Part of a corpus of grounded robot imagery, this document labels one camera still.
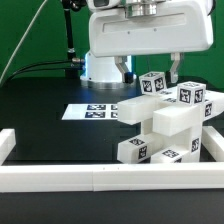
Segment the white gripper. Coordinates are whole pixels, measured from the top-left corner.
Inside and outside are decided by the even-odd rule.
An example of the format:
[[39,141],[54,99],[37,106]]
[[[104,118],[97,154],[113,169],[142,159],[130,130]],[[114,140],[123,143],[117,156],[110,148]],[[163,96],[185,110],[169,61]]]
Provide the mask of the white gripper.
[[213,6],[213,0],[109,0],[102,7],[89,1],[90,50],[97,57],[116,56],[125,84],[134,81],[126,56],[172,53],[166,75],[174,84],[183,52],[204,51],[213,44]]

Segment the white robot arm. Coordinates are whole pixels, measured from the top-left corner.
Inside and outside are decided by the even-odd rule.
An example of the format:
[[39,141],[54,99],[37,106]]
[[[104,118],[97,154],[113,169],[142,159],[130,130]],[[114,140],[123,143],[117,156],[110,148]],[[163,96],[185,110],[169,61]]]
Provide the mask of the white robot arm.
[[97,88],[121,88],[131,83],[130,58],[169,54],[170,81],[186,52],[213,44],[211,13],[215,0],[86,0],[90,50],[83,80]]

